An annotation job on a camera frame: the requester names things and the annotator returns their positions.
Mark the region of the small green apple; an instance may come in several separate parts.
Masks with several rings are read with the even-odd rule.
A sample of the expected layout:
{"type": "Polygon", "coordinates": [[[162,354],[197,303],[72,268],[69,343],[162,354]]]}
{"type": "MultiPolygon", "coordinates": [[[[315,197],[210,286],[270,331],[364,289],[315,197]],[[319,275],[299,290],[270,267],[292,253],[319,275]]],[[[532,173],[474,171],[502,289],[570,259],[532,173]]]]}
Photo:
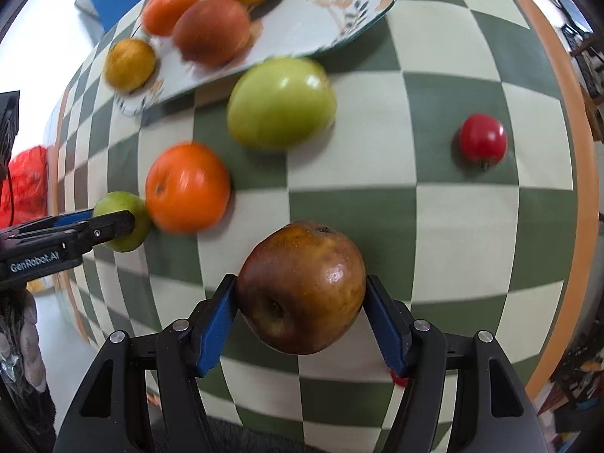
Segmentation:
{"type": "Polygon", "coordinates": [[[105,245],[117,253],[135,251],[151,231],[151,218],[144,201],[131,192],[108,192],[94,206],[93,216],[112,222],[114,237],[105,245]]]}

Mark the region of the brown red apple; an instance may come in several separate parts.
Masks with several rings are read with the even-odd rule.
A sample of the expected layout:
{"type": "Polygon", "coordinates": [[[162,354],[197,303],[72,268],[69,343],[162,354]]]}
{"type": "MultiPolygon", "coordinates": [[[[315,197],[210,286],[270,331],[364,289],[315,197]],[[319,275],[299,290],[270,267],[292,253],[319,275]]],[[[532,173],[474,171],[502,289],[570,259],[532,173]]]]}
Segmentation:
{"type": "Polygon", "coordinates": [[[267,346],[310,355],[354,323],[365,294],[364,259],[343,233],[292,222],[258,243],[236,278],[237,301],[267,346]]]}

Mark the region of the large orange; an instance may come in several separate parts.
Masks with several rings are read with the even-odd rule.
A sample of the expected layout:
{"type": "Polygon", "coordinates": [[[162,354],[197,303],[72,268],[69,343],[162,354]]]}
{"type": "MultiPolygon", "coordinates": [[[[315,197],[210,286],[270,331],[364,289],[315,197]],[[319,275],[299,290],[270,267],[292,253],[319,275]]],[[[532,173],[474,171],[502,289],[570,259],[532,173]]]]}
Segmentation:
{"type": "Polygon", "coordinates": [[[230,192],[225,164],[197,142],[165,150],[145,180],[145,203],[154,225],[173,234],[193,234],[216,225],[226,212],[230,192]]]}

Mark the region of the small yellow orange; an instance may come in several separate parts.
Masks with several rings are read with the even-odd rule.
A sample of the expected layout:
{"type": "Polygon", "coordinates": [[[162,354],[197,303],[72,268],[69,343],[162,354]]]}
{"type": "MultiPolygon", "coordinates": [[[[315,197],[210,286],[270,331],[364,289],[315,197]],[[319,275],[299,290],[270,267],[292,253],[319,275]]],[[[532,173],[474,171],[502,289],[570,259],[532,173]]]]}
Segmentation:
{"type": "Polygon", "coordinates": [[[140,88],[156,68],[154,48],[140,39],[128,38],[116,43],[105,58],[103,75],[108,85],[128,94],[140,88]]]}

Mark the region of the red tomato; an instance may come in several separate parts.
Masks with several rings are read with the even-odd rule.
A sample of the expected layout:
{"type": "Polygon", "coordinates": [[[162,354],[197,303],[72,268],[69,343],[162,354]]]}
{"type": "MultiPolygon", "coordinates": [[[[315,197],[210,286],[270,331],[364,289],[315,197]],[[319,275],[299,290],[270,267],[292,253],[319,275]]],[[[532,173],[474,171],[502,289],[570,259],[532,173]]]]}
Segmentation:
{"type": "Polygon", "coordinates": [[[473,114],[460,128],[459,146],[465,160],[488,169],[499,164],[505,157],[508,135],[498,119],[485,114],[473,114]]]}

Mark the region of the large green apple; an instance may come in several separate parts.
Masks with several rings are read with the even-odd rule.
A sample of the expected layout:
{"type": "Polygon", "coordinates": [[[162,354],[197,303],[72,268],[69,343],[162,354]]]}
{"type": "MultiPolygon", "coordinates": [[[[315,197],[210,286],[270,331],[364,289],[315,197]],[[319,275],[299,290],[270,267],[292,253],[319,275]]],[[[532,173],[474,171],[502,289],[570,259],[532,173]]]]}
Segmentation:
{"type": "Polygon", "coordinates": [[[253,66],[229,96],[226,125],[247,148],[287,150],[333,125],[337,98],[312,59],[278,57],[253,66]]]}

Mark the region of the small orange mandarin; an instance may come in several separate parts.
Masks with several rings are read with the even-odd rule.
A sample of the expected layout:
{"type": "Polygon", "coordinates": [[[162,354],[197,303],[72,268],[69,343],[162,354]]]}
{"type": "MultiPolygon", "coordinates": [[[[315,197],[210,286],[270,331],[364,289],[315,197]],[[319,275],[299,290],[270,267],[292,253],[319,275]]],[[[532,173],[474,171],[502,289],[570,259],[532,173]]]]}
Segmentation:
{"type": "Polygon", "coordinates": [[[183,13],[200,0],[148,0],[142,10],[142,27],[153,36],[168,37],[183,13]]]}

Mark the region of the dark orange fruit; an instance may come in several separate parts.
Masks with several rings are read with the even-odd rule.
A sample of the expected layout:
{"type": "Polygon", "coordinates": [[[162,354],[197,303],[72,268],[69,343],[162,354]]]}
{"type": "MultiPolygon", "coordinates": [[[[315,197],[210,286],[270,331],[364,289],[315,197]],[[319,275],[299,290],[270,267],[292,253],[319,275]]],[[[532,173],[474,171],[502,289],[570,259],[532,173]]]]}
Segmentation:
{"type": "Polygon", "coordinates": [[[201,0],[183,13],[172,40],[184,60],[209,68],[242,52],[251,37],[246,6],[236,0],[201,0]]]}

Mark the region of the red plastic bag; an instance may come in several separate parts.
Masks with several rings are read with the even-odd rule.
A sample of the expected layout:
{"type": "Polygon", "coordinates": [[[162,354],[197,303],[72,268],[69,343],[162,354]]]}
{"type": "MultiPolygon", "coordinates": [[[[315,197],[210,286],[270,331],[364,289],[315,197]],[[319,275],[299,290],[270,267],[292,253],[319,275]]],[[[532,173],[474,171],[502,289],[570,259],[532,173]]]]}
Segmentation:
{"type": "Polygon", "coordinates": [[[41,145],[19,153],[8,164],[12,192],[2,186],[0,227],[2,229],[48,216],[47,148],[41,145]]]}

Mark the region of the green checkered tablecloth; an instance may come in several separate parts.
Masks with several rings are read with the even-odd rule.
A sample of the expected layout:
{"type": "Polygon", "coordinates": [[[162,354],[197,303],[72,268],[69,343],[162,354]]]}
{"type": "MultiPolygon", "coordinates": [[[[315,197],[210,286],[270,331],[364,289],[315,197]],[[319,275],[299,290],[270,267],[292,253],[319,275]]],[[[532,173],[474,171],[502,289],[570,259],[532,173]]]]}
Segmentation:
{"type": "Polygon", "coordinates": [[[199,235],[153,232],[137,251],[98,247],[68,274],[76,323],[100,346],[190,314],[252,248],[295,220],[351,238],[392,297],[440,330],[490,331],[535,396],[560,359],[588,282],[598,231],[590,127],[569,58],[531,0],[396,0],[361,37],[322,58],[338,100],[334,128],[290,153],[229,136],[231,83],[123,116],[102,82],[128,13],[66,86],[57,207],[141,193],[168,147],[197,141],[228,167],[234,195],[199,235]],[[468,162],[470,115],[498,119],[508,150],[468,162]]]}

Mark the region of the floral oval plate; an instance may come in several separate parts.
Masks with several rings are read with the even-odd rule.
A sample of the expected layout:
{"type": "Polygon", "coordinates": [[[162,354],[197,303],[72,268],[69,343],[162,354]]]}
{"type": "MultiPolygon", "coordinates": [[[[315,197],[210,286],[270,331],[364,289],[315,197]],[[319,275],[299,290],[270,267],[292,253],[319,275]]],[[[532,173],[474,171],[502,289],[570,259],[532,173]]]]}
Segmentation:
{"type": "Polygon", "coordinates": [[[142,5],[133,8],[131,36],[154,48],[156,69],[142,87],[116,93],[118,110],[128,117],[179,97],[200,86],[247,71],[272,57],[317,57],[341,48],[385,17],[396,0],[268,0],[251,9],[252,40],[226,65],[209,69],[186,62],[167,37],[153,37],[142,27],[142,5]]]}

